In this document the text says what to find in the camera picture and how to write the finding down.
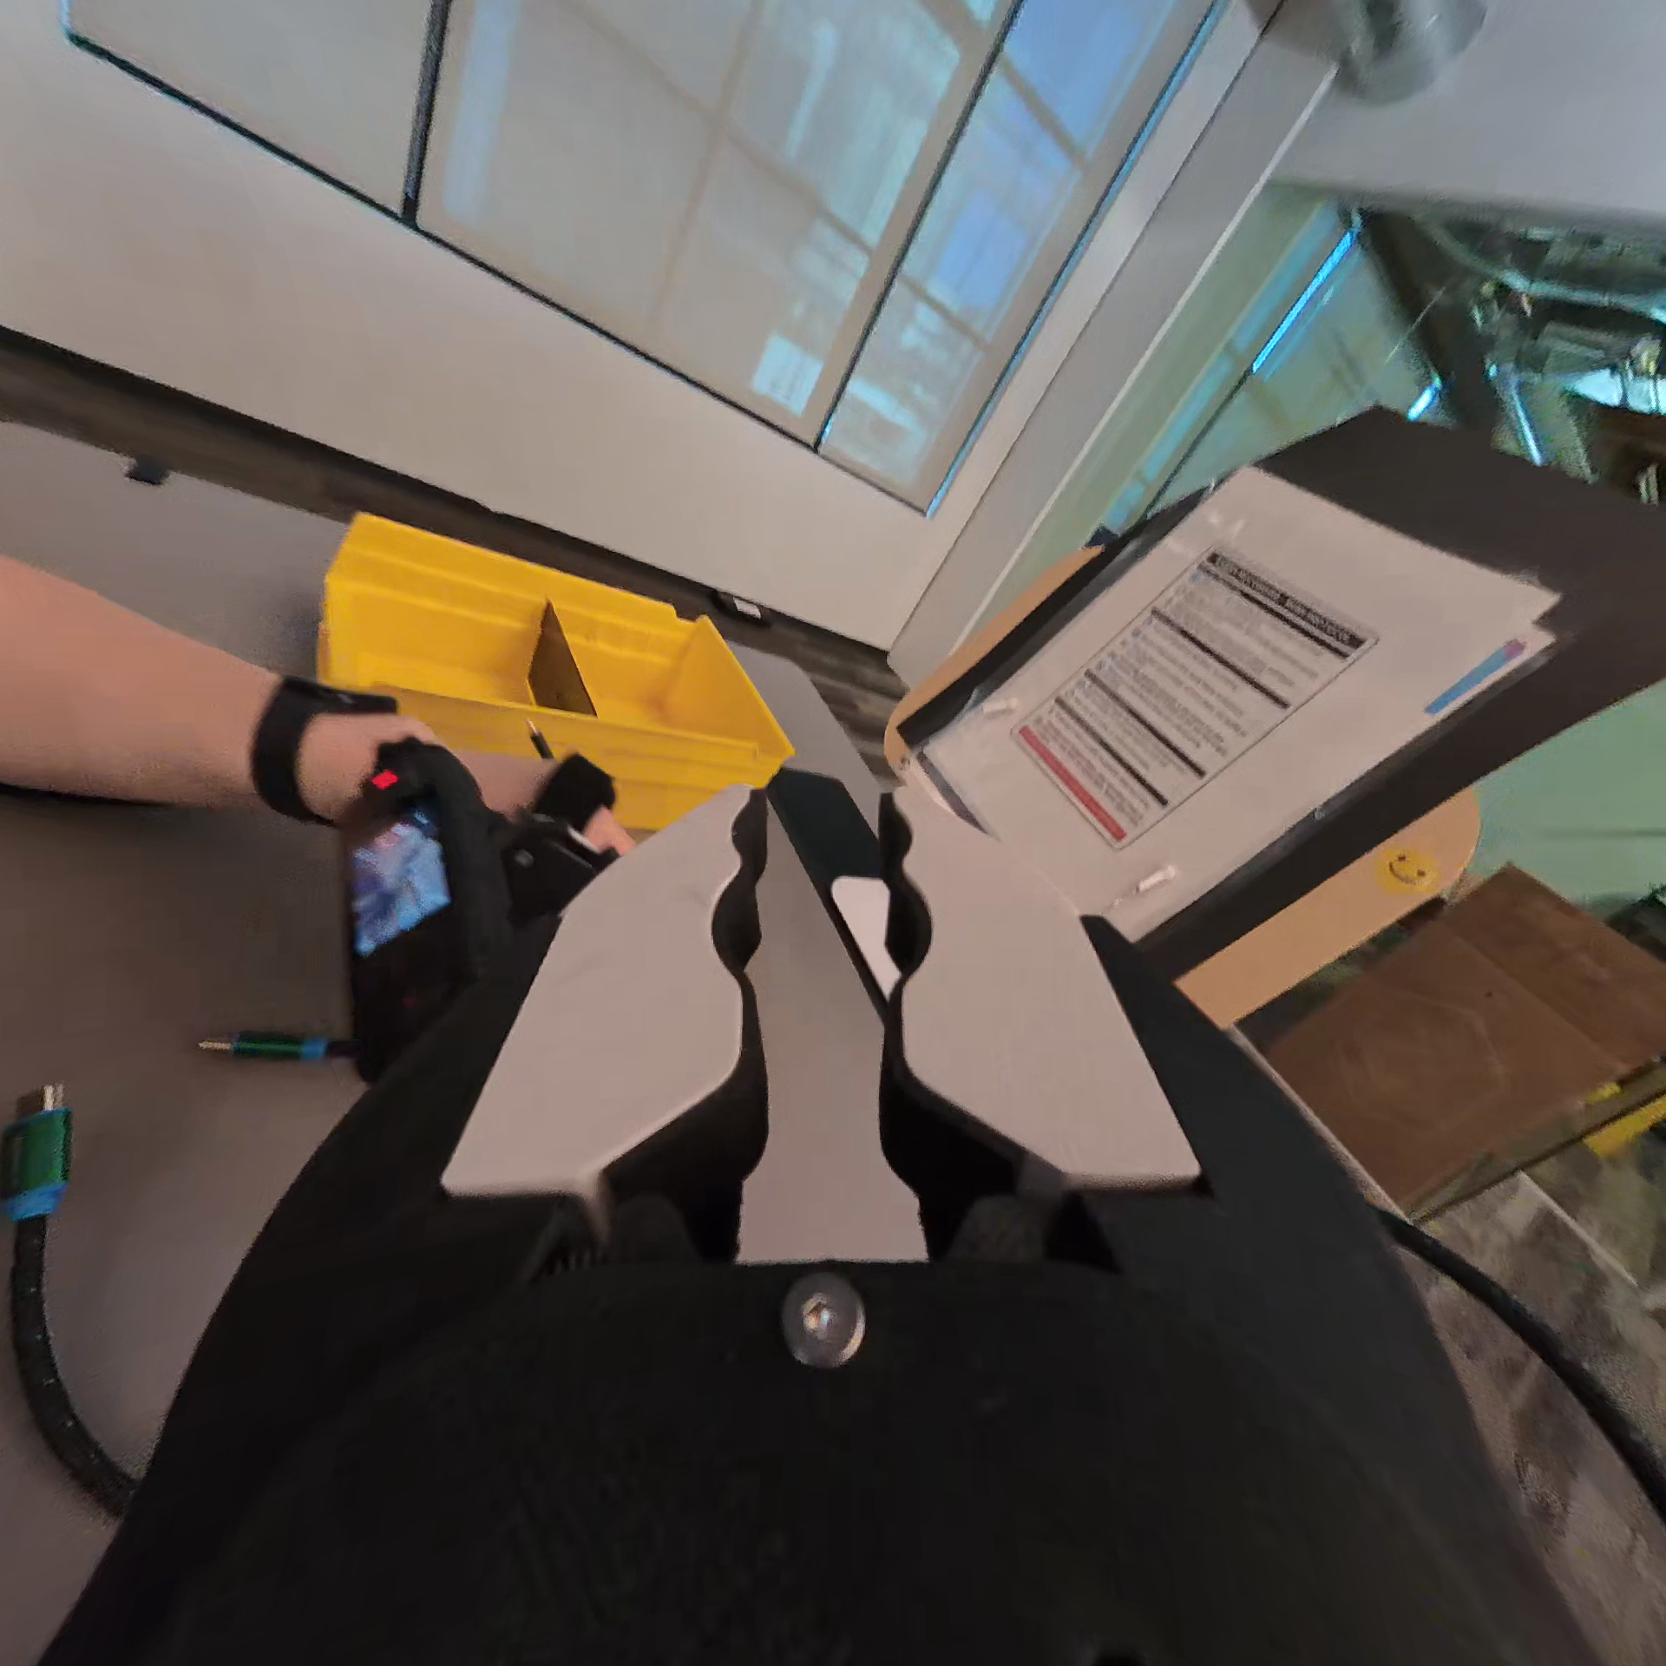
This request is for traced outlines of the yellow plastic bin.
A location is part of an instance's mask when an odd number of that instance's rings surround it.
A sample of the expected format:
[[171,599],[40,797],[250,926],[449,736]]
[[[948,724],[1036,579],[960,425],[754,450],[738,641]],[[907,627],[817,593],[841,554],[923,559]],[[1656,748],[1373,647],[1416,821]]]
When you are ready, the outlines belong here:
[[[595,718],[532,706],[528,659],[544,603],[568,631]],[[611,776],[615,817],[657,831],[730,786],[768,788],[796,756],[708,617],[357,516],[326,573],[322,682],[393,696],[474,754],[583,756]]]

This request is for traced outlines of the brown cardboard box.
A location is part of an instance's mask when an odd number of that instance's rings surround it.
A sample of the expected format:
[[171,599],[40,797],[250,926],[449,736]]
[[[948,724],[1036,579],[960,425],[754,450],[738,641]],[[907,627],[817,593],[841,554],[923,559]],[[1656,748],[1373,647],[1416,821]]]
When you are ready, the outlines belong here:
[[1266,1049],[1407,1216],[1436,1214],[1597,1125],[1662,1059],[1660,952],[1502,867]]

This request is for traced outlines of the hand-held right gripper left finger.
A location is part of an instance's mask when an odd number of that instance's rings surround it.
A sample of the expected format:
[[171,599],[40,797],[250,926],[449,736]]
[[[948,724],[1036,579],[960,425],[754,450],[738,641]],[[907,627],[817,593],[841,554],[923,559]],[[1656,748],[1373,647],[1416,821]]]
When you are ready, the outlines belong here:
[[700,1260],[738,1260],[768,1139],[748,974],[766,839],[764,794],[726,788],[566,909],[524,992],[500,966],[447,1016],[449,1053],[478,1053],[447,1202],[572,1204],[597,1240],[667,1206]]

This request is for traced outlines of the large gridded window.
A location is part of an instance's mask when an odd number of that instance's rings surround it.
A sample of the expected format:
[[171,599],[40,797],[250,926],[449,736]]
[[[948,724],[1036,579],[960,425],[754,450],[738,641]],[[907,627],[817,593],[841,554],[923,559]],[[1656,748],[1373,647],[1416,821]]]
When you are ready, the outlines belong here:
[[58,4],[80,48],[927,514],[1222,12]]

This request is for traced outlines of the instruction sign on stand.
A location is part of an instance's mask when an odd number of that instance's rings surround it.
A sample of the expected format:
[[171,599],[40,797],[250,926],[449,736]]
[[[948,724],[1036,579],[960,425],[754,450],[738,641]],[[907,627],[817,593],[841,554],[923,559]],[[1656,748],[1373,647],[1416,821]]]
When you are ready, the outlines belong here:
[[[1133,938],[1107,913],[1079,913],[1165,976],[1192,956],[1208,960],[1464,788],[1662,682],[1662,512],[1381,409],[1244,468],[1555,593],[1541,619],[1551,643],[1169,922]],[[1236,472],[1119,536],[1137,540],[1133,554],[1149,548]],[[925,740],[929,718],[948,718],[992,682],[954,684],[909,740]],[[994,841],[1048,879],[1018,847]]]
[[[1020,597],[970,635],[936,671],[919,680],[887,720],[883,752],[897,778],[921,778],[915,762],[921,744],[911,732],[925,730],[925,708],[966,678],[988,680],[994,661],[1036,651],[1044,627],[1073,611],[1103,579],[1117,577],[1137,556],[1133,536],[1101,534],[1040,575]],[[1208,960],[1192,956],[1174,976],[1194,1006],[1220,1028],[1240,1024],[1252,1012],[1291,992],[1305,978],[1361,948],[1393,924],[1434,903],[1464,883],[1484,829],[1482,801],[1474,786],[1448,797],[1387,837],[1335,875],[1313,883],[1291,905],[1260,926],[1246,930]],[[1393,895],[1375,873],[1387,847],[1412,845],[1428,851],[1442,869],[1430,895]]]

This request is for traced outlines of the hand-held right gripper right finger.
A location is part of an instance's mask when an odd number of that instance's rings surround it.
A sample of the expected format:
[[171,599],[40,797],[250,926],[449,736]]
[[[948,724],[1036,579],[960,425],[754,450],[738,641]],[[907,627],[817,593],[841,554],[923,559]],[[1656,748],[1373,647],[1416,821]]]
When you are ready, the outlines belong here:
[[1194,1190],[1202,1162],[1077,909],[913,786],[881,805],[881,871],[881,1149],[929,1260],[988,1200],[1048,1236],[1069,1200]]

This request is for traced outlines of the black wristband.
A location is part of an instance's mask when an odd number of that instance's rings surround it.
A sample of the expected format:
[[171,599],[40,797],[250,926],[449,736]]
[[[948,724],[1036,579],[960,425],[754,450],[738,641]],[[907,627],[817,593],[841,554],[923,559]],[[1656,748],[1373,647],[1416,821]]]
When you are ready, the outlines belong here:
[[397,700],[385,694],[353,694],[310,678],[284,677],[260,714],[250,746],[248,772],[256,796],[286,819],[332,825],[302,801],[300,744],[322,716],[385,714],[399,714]]

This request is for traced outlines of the person's left forearm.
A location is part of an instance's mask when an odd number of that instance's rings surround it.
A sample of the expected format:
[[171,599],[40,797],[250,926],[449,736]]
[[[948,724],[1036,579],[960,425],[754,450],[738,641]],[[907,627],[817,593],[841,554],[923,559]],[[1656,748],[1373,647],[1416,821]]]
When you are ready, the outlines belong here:
[[2,561],[2,784],[82,799],[256,805],[278,677]]

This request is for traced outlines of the printed instruction sheet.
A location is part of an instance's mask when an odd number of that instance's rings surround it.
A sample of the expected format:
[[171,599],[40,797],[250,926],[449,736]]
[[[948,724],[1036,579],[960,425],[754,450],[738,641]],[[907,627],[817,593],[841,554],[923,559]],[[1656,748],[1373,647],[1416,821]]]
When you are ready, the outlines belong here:
[[929,718],[909,774],[1139,938],[1545,651],[1553,603],[1244,468]]

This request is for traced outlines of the person's left hand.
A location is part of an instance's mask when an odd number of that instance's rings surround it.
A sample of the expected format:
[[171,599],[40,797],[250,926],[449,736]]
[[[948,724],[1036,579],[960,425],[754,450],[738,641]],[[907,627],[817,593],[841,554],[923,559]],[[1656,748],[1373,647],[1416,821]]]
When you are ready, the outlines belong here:
[[[359,801],[365,782],[377,772],[383,748],[401,742],[437,744],[423,722],[401,714],[322,716],[312,722],[298,750],[298,790],[310,811],[326,823],[339,823]],[[494,754],[458,752],[472,772],[482,801],[508,817],[532,807],[550,762]]]

